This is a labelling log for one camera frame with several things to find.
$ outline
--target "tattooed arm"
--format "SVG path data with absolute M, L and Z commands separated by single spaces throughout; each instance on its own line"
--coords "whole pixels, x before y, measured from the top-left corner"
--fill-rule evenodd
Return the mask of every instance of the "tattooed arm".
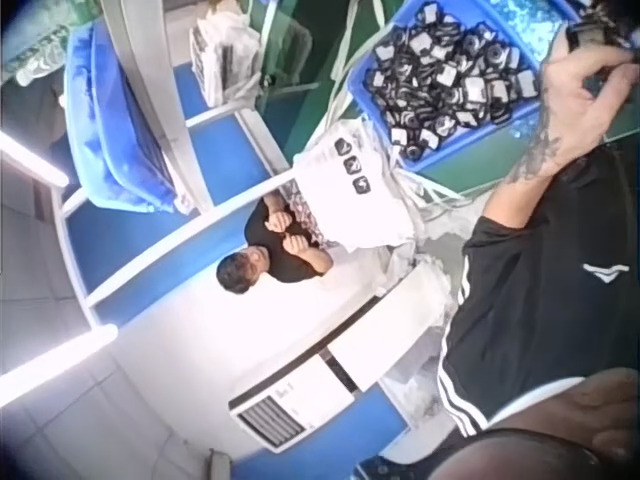
M 553 177 L 602 140 L 638 80 L 629 52 L 589 46 L 569 53 L 562 29 L 542 68 L 538 129 L 522 158 L 496 187 L 484 216 L 523 228 Z M 582 85 L 603 67 L 615 67 L 597 98 Z

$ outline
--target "black shirt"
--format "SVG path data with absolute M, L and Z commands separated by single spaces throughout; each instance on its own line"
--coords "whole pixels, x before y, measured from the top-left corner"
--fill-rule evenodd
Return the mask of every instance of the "black shirt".
M 526 228 L 482 217 L 463 249 L 438 378 L 463 434 L 547 383 L 638 368 L 637 165 L 590 157 L 554 179 Z
M 309 245 L 317 248 L 317 243 L 312 241 L 309 232 L 296 221 L 296 217 L 289 207 L 285 207 L 284 211 L 291 215 L 293 219 L 293 222 L 287 228 L 287 233 L 290 235 L 304 235 Z M 249 246 L 264 247 L 269 252 L 269 275 L 283 283 L 296 283 L 318 276 L 319 273 L 308 262 L 305 262 L 300 257 L 291 255 L 282 247 L 282 241 L 285 236 L 283 233 L 272 232 L 265 226 L 268 218 L 269 209 L 264 200 L 260 200 L 249 216 L 244 229 L 244 236 Z

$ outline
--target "man's hand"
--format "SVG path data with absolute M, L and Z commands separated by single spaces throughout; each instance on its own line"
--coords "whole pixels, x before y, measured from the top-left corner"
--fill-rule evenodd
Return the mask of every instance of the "man's hand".
M 302 235 L 287 235 L 282 242 L 282 247 L 291 255 L 298 257 L 309 250 L 309 242 Z
M 538 131 L 506 181 L 552 177 L 593 150 L 638 81 L 638 65 L 627 63 L 631 60 L 631 53 L 610 46 L 569 53 L 565 29 L 560 29 L 542 67 Z M 583 82 L 604 67 L 614 68 L 594 98 Z
M 282 233 L 291 225 L 292 221 L 291 215 L 287 212 L 276 212 L 269 215 L 269 219 L 264 222 L 264 225 L 272 232 Z

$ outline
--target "tattoo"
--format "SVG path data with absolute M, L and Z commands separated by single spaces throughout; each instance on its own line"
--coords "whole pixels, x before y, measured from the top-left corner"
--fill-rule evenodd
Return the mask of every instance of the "tattoo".
M 560 138 L 549 136 L 549 92 L 546 86 L 542 89 L 540 118 L 538 128 L 522 158 L 507 174 L 505 183 L 514 183 L 519 180 L 531 180 L 540 174 L 540 170 L 548 161 L 558 153 Z

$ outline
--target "printed icon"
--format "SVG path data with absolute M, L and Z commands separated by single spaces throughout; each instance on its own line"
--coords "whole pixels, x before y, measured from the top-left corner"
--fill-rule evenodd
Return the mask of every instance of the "printed icon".
M 356 178 L 353 181 L 353 188 L 355 188 L 358 195 L 364 195 L 371 191 L 371 185 L 369 185 L 369 180 L 365 176 Z
M 360 160 L 355 155 L 347 158 L 344 162 L 344 169 L 347 171 L 349 175 L 355 175 L 356 173 L 360 173 L 362 171 L 362 165 L 360 165 Z
M 351 144 L 344 138 L 339 138 L 338 140 L 336 140 L 336 143 L 334 143 L 333 146 L 336 147 L 336 152 L 338 152 L 338 155 L 340 156 L 348 155 L 349 153 L 351 153 Z

